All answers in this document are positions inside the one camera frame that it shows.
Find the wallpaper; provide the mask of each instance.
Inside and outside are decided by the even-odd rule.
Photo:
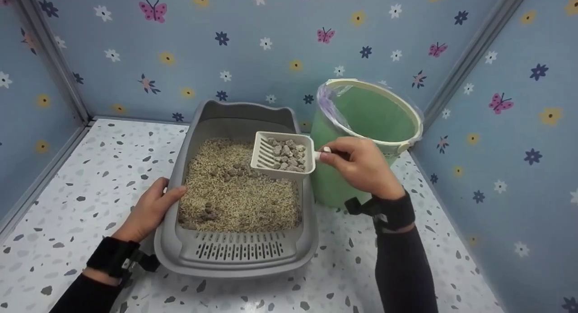
[[[578,312],[578,0],[524,0],[415,156],[506,309]]]
[[[10,0],[0,0],[0,224],[79,123]]]
[[[380,82],[425,110],[497,0],[38,0],[93,115],[189,121],[204,99],[292,107]]]

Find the white speckled floor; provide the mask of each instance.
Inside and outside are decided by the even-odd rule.
[[[186,126],[101,119],[0,249],[0,313],[47,312],[103,235],[140,194],[171,175]],[[411,193],[440,312],[498,312],[464,245],[411,157],[392,167]],[[115,310],[180,312],[382,312],[370,218],[316,208],[319,250],[304,267],[262,280],[200,280],[161,267],[135,274]]]

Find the green trash bin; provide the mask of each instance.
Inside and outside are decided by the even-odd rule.
[[[326,88],[335,91],[330,99],[336,113],[320,102],[324,97],[320,91]],[[388,89],[357,79],[330,79],[317,92],[311,138],[316,149],[339,136],[370,138],[391,166],[399,154],[421,139],[422,121],[415,108]],[[317,165],[311,183],[316,202],[325,206],[345,208],[344,202],[354,196],[362,203],[371,198],[328,165]]]

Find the butterfly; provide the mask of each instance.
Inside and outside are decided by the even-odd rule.
[[[430,56],[435,56],[436,58],[439,58],[439,56],[442,54],[442,52],[447,50],[447,46],[446,44],[442,44],[439,45],[439,42],[436,42],[435,45],[431,45],[429,47],[429,55]]]
[[[331,37],[333,37],[335,35],[335,30],[331,31],[331,29],[328,29],[326,31],[324,27],[322,27],[322,29],[323,29],[323,31],[320,29],[318,29],[318,31],[317,31],[317,41],[329,43],[329,41],[331,40]]]
[[[495,93],[492,97],[492,103],[488,105],[491,109],[494,110],[494,113],[499,115],[502,113],[502,110],[507,110],[514,106],[514,102],[510,102],[511,98],[504,99],[504,93],[500,97],[499,93]]]
[[[163,15],[167,13],[167,4],[158,5],[157,0],[157,2],[154,3],[154,5],[151,5],[149,0],[146,0],[146,4],[142,1],[139,2],[139,7],[140,10],[142,10],[142,12],[144,13],[144,18],[147,21],[153,19],[154,21],[157,21],[159,23],[165,22],[165,18],[163,17]]]

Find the gray litter box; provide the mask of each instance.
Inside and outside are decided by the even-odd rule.
[[[208,138],[254,142],[257,131],[300,133],[295,113],[254,103],[206,101],[196,110],[175,162],[169,189],[184,184],[189,161]],[[168,269],[204,278],[252,278],[303,266],[318,242],[309,178],[298,185],[301,224],[272,233],[212,233],[187,230],[177,222],[179,202],[172,205],[154,237],[155,253]]]

